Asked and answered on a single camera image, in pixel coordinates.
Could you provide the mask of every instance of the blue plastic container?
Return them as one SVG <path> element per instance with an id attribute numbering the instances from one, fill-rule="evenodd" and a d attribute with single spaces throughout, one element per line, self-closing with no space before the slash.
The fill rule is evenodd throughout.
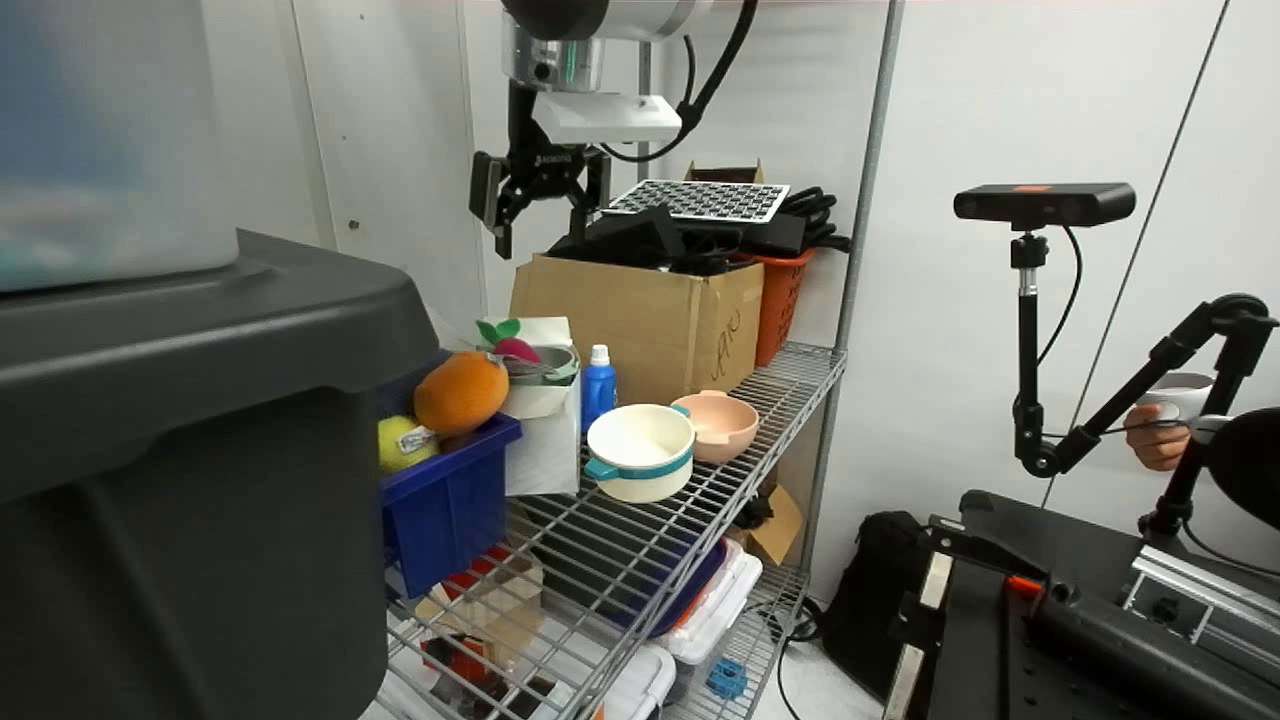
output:
<path id="1" fill-rule="evenodd" d="M 504 541 L 504 467 L 518 441 L 519 424 L 495 416 L 461 449 L 384 484 L 387 566 L 400 566 L 408 596 L 434 592 Z"/>

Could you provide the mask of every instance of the bowl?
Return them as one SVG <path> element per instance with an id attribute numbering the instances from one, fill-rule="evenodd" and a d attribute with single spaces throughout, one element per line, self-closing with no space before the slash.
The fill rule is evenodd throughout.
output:
<path id="1" fill-rule="evenodd" d="M 760 411 L 750 401 L 704 389 L 696 395 L 682 395 L 678 409 L 694 420 L 694 456 L 704 463 L 735 459 L 760 431 Z"/>
<path id="2" fill-rule="evenodd" d="M 678 495 L 694 476 L 694 424 L 668 403 L 625 403 L 587 427 L 587 467 L 625 504 Z"/>

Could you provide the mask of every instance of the bottle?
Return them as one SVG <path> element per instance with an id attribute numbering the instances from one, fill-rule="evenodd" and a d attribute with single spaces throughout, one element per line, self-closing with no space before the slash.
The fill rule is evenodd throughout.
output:
<path id="1" fill-rule="evenodd" d="M 607 344 L 592 344 L 592 365 L 586 372 L 586 431 L 597 416 L 612 411 L 618 403 L 618 372 L 607 365 Z"/>

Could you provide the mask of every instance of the robotic arm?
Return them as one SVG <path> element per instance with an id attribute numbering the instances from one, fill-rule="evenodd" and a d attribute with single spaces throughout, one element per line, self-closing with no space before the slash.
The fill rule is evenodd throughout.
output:
<path id="1" fill-rule="evenodd" d="M 666 96 L 625 96 L 601 87 L 601 39 L 668 39 L 712 0 L 504 0 L 513 18 L 508 48 L 508 157 L 471 157 L 471 216 L 513 258 L 513 219 L 531 200 L 572 205 L 570 238 L 586 238 L 607 200 L 604 145 L 666 145 L 694 132 L 707 96 L 724 79 L 755 0 L 744 0 L 731 45 L 694 103 Z"/>

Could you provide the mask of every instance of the metal wire rack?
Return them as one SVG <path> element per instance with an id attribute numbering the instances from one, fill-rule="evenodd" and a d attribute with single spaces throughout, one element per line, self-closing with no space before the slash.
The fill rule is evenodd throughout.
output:
<path id="1" fill-rule="evenodd" d="M 391 608 L 391 663 L 365 720 L 592 716 L 629 656 L 666 634 L 682 592 L 712 568 L 718 546 L 839 372 L 843 355 L 787 344 L 731 392 L 760 409 L 754 449 L 731 463 L 696 463 L 671 500 L 621 504 L 587 484 L 578 495 L 513 500 L 504 554 L 487 557 L 492 568 L 471 590 Z M 744 612 L 724 641 L 724 653 L 744 656 L 755 694 L 773 661 L 770 638 L 765 617 Z M 744 708 L 694 694 L 668 716 L 735 716 L 755 694 Z"/>

